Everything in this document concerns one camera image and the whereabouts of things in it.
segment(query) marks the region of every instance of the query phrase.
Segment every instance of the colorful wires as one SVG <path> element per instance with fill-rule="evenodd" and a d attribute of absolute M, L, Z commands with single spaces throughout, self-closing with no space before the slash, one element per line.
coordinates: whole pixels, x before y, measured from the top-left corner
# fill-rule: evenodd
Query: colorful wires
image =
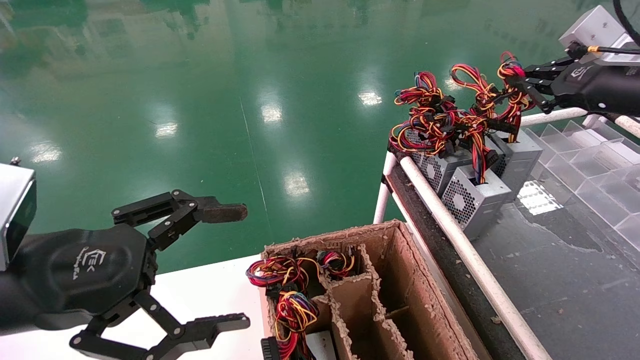
<path fill-rule="evenodd" d="M 335 251 L 319 252 L 317 258 L 320 267 L 326 269 L 329 274 L 338 279 L 347 277 L 355 264 L 355 257 L 352 254 L 349 255 L 348 261 L 343 253 Z"/>
<path fill-rule="evenodd" d="M 516 142 L 522 112 L 534 107 L 533 101 L 509 82 L 524 77 L 525 72 L 516 57 L 506 51 L 500 56 L 498 68 L 503 90 L 487 82 L 478 68 L 466 64 L 454 65 L 449 74 L 454 83 L 476 93 L 474 105 L 468 110 L 457 109 L 455 100 L 438 88 L 432 73 L 418 72 L 414 87 L 396 92 L 396 104 L 413 106 L 409 109 L 409 120 L 390 130 L 389 143 L 399 151 L 425 156 L 455 151 L 455 146 L 463 145 L 472 153 L 477 183 L 483 184 L 486 155 L 490 152 L 484 145 L 484 136 L 489 125 L 504 129 L 500 123 L 509 124 L 506 128 L 513 133 L 507 141 Z M 504 99 L 508 99 L 506 109 L 498 114 L 497 104 Z"/>
<path fill-rule="evenodd" d="M 249 282 L 267 289 L 276 302 L 276 340 L 282 360 L 315 360 L 307 347 L 305 331 L 317 321 L 318 307 L 309 300 L 309 275 L 303 264 L 311 262 L 320 278 L 326 270 L 334 279 L 349 275 L 355 265 L 353 251 L 348 256 L 337 251 L 324 251 L 311 258 L 273 256 L 258 260 L 246 270 Z"/>
<path fill-rule="evenodd" d="M 508 124 L 516 126 L 517 129 L 520 129 L 522 112 L 533 109 L 535 104 L 533 101 L 529 100 L 525 94 L 511 86 L 507 81 L 507 78 L 525 76 L 522 65 L 518 62 L 518 59 L 510 52 L 505 51 L 500 56 L 500 62 L 501 65 L 498 68 L 498 77 L 500 77 L 504 82 L 504 93 L 510 95 L 506 110 L 504 113 L 500 114 L 497 119 L 498 121 L 507 122 Z M 509 134 L 507 141 L 509 143 L 518 141 L 518 135 Z"/>
<path fill-rule="evenodd" d="M 282 294 L 276 306 L 276 320 L 283 327 L 276 326 L 280 358 L 290 359 L 297 349 L 304 359 L 315 359 L 307 347 L 305 330 L 316 322 L 318 314 L 317 306 L 304 294 L 297 291 Z"/>

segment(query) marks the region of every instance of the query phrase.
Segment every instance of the clear plastic tray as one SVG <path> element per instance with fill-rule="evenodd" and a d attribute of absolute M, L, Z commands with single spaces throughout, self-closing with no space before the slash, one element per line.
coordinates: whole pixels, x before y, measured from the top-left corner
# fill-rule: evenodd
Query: clear plastic tray
<path fill-rule="evenodd" d="M 640 147 L 601 122 L 525 131 L 543 149 L 538 161 L 640 249 Z"/>

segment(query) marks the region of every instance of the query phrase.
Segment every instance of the computer power supply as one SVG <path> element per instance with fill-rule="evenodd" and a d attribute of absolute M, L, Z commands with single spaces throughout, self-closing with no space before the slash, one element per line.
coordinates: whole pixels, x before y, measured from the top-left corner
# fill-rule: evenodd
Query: computer power supply
<path fill-rule="evenodd" d="M 407 137 L 412 141 L 418 141 L 419 139 L 417 132 L 413 130 L 407 131 Z M 470 165 L 472 162 L 471 153 L 462 148 L 458 148 L 453 154 L 446 154 L 443 157 L 439 155 L 426 156 L 422 152 L 414 152 L 412 159 L 438 196 L 442 196 L 442 193 L 444 193 L 456 168 Z"/>
<path fill-rule="evenodd" d="M 475 185 L 473 166 L 458 167 L 442 194 L 442 203 L 469 239 L 479 237 L 505 200 L 511 198 L 511 190 L 493 171 L 487 170 L 484 180 L 484 184 Z"/>
<path fill-rule="evenodd" d="M 489 134 L 488 138 L 491 140 L 491 143 L 487 142 L 489 148 L 500 149 L 500 158 L 491 170 L 511 189 L 511 198 L 507 201 L 513 201 L 542 154 L 542 148 L 524 131 L 518 133 L 515 143 L 507 143 L 507 134 L 500 132 Z"/>

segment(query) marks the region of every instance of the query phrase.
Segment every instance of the green floor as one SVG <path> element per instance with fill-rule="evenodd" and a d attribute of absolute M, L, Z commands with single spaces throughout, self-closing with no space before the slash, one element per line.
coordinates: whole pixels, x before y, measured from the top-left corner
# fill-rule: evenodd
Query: green floor
<path fill-rule="evenodd" d="M 552 60 L 598 2 L 41 3 L 0 3 L 0 159 L 37 171 L 32 231 L 108 227 L 111 209 L 174 188 L 247 204 L 244 222 L 162 253 L 168 272 L 370 223 L 414 71 L 468 103 L 452 64 L 496 79 L 504 50 Z"/>

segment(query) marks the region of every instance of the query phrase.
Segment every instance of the white table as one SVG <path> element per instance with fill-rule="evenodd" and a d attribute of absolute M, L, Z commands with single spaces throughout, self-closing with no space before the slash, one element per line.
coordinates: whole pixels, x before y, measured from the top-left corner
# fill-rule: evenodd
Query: white table
<path fill-rule="evenodd" d="M 222 332 L 210 350 L 188 352 L 180 360 L 259 360 L 260 339 L 264 337 L 260 292 L 244 276 L 259 255 L 199 266 L 156 277 L 153 295 L 180 323 L 205 316 L 245 313 L 251 326 L 245 330 Z M 11 360 L 85 360 L 72 350 L 69 339 L 84 326 L 64 331 L 31 331 L 0 337 L 0 358 Z M 122 324 L 108 328 L 103 337 L 138 347 L 150 348 L 162 340 L 164 332 L 147 314 L 138 310 Z"/>

